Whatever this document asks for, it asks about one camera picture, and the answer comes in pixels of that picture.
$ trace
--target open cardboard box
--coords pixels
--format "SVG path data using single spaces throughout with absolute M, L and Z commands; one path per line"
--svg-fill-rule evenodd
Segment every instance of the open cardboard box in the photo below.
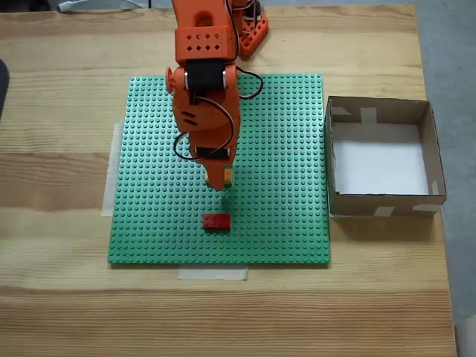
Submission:
M 431 104 L 329 97 L 326 163 L 332 215 L 427 216 L 446 200 Z

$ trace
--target wire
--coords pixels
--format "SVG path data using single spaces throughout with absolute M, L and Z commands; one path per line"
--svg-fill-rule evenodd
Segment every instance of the wire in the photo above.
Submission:
M 95 0 L 76 0 L 76 1 L 65 1 L 61 4 L 58 5 L 58 10 L 60 12 L 64 12 L 64 11 L 72 11 L 74 10 L 74 8 L 76 7 L 76 5 L 78 4 L 84 4 L 86 2 L 92 2 L 92 1 L 95 1 Z M 131 5 L 134 5 L 136 8 L 138 9 L 142 9 L 142 5 L 141 4 L 138 4 L 137 2 L 133 1 L 133 0 L 120 0 L 121 2 L 126 2 L 128 4 L 131 4 Z
M 258 5 L 255 1 L 254 7 L 253 7 L 253 30 L 251 30 L 250 32 L 255 31 L 256 27 L 258 26 L 258 14 L 257 14 L 258 9 L 257 8 L 258 8 Z
M 263 77 L 261 77 L 258 73 L 254 73 L 252 71 L 245 71 L 244 69 L 241 69 L 240 67 L 237 66 L 237 70 L 240 71 L 241 73 L 245 73 L 245 74 L 250 74 L 251 76 L 257 78 L 259 81 L 260 81 L 260 86 L 258 87 L 258 89 L 253 93 L 253 94 L 246 94 L 246 95 L 239 95 L 239 97 L 241 99 L 253 99 L 254 97 L 256 97 L 259 93 L 261 93 L 261 91 L 263 90 L 263 85 L 264 85 L 264 81 L 263 81 Z
M 221 147 L 209 152 L 207 155 L 199 156 L 198 158 L 190 158 L 190 157 L 187 157 L 187 156 L 183 156 L 182 154 L 180 154 L 177 151 L 177 145 L 179 145 L 179 141 L 182 138 L 184 138 L 185 135 L 190 134 L 190 132 L 181 133 L 173 142 L 173 152 L 179 158 L 181 158 L 182 160 L 186 160 L 186 161 L 198 161 L 198 160 L 202 160 L 203 158 L 211 157 L 215 152 L 226 148 L 226 146 L 231 142 L 231 139 L 233 139 L 233 135 L 235 133 L 235 122 L 233 120 L 233 117 L 231 117 L 231 114 L 228 110 L 226 110 L 221 104 L 218 104 L 215 100 L 211 100 L 210 98 L 200 97 L 200 96 L 196 96 L 195 98 L 199 101 L 206 102 L 206 103 L 214 106 L 215 108 L 217 108 L 228 119 L 228 122 L 230 123 L 231 131 L 230 131 L 230 136 L 228 137 L 227 141 Z

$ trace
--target wood grain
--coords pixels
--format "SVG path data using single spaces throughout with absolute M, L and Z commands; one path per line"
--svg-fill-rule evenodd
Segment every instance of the wood grain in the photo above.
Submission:
M 0 341 L 7 356 L 443 357 L 453 353 L 446 298 L 4 289 Z
M 0 281 L 37 289 L 341 289 L 409 294 L 425 289 L 448 295 L 440 215 L 334 219 L 329 267 L 252 266 L 246 283 L 177 280 L 176 266 L 110 268 L 110 229 L 111 218 L 100 216 L 99 210 L 40 213 L 0 208 Z
M 1 154 L 1 207 L 42 211 L 100 208 L 108 154 Z
M 270 33 L 244 62 L 320 72 L 324 94 L 425 99 L 414 8 L 269 7 Z M 176 67 L 169 10 L 2 14 L 12 83 L 0 152 L 109 152 L 131 76 Z
M 267 7 L 246 68 L 425 99 L 412 6 Z M 0 355 L 455 356 L 441 215 L 334 219 L 328 266 L 247 281 L 108 266 L 100 215 L 129 77 L 175 67 L 171 10 L 0 14 Z

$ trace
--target tape strip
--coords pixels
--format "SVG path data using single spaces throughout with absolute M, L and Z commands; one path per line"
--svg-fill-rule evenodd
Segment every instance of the tape strip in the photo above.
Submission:
M 362 124 L 377 124 L 377 108 L 360 108 Z
M 394 209 L 395 209 L 395 206 L 377 207 L 373 215 L 375 217 L 390 217 Z
M 181 264 L 179 279 L 246 280 L 248 266 L 243 264 Z
M 413 210 L 425 210 L 428 212 L 439 212 L 439 205 L 427 205 L 426 203 L 420 203 L 419 205 L 414 205 Z
M 332 115 L 352 115 L 352 114 L 350 114 L 347 110 L 345 110 L 341 106 L 333 106 Z
M 104 187 L 101 216 L 112 217 L 112 213 L 114 212 L 114 197 L 116 194 L 116 184 L 118 182 L 123 126 L 123 122 L 116 123 L 114 125 L 114 131 L 112 132 L 111 152 L 109 154 L 109 164 L 107 167 L 106 186 Z
M 431 194 L 438 196 L 440 194 L 440 191 L 438 190 L 438 182 L 433 181 L 431 183 Z
M 456 325 L 459 356 L 476 356 L 476 315 Z

